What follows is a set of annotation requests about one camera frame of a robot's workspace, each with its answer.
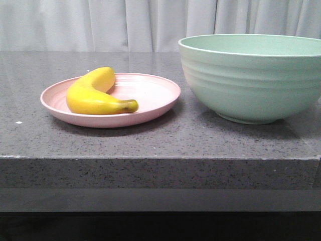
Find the yellow banana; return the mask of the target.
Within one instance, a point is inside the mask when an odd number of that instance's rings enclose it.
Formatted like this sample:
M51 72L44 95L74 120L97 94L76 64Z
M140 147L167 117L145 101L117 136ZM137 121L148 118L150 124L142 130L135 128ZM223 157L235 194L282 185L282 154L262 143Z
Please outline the yellow banana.
M107 92L114 86L116 75L110 67L94 69L77 79L67 90L66 103L73 113L109 115L138 110L134 99L120 100Z

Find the pink plate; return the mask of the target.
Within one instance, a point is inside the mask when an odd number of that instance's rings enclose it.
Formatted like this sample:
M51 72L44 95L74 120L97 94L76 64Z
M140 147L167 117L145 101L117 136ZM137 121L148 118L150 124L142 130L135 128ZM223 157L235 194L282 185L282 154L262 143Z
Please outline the pink plate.
M180 87L166 78L142 73L117 73L110 94L118 99L135 99L138 111L114 115L72 113L66 103L68 88L76 77L55 83L41 94L42 105L66 123L90 128L120 128L141 124L169 111L180 96Z

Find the green ribbed bowl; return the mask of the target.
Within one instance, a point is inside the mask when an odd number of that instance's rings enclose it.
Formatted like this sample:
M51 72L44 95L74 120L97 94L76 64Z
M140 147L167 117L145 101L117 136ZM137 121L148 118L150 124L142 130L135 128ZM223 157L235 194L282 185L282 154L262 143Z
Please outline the green ribbed bowl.
M215 34L178 42L196 98L233 122L261 125L309 108L320 98L320 40Z

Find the white curtain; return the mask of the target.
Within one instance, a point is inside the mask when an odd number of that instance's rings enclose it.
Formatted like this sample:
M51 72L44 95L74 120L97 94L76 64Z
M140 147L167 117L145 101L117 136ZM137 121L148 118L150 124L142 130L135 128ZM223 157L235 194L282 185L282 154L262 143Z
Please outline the white curtain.
M1 1L1 50L176 52L206 34L320 38L320 1Z

